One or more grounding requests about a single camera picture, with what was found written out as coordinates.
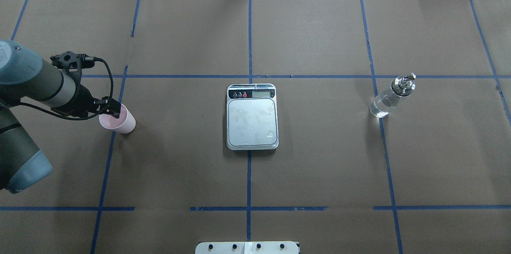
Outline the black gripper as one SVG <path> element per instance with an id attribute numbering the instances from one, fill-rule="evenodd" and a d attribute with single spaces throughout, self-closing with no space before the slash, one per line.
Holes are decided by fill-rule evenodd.
<path id="1" fill-rule="evenodd" d="M 122 105 L 111 96 L 95 99 L 91 92 L 83 85 L 79 85 L 78 92 L 72 102 L 72 116 L 85 119 L 91 114 L 106 114 L 115 119 L 121 115 Z"/>

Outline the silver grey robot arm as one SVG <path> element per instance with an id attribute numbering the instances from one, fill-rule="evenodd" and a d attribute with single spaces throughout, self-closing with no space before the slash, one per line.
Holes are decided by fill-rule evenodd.
<path id="1" fill-rule="evenodd" d="M 47 61 L 13 40 L 0 42 L 1 189 L 18 194 L 48 176 L 53 167 L 12 112 L 26 107 L 65 121 L 87 121 L 100 115 L 118 119 L 121 104 L 113 98 L 113 74 L 96 56 L 64 52 Z M 82 71 L 99 62 L 110 90 L 97 99 L 81 83 Z"/>

